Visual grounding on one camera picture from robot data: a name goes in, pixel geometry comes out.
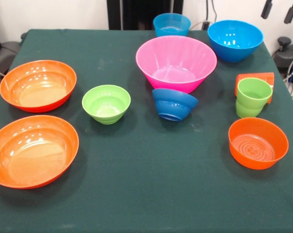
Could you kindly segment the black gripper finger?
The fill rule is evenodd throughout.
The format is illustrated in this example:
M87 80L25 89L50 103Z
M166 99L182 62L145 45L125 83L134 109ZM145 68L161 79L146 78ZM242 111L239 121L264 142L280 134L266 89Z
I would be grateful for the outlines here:
M286 16L285 16L285 19L284 19L284 23L285 24L289 24L292 22L292 19L293 19L293 4L292 6L289 8Z
M261 13L261 18L267 19L269 17L272 6L273 6L272 0L266 0L262 13Z

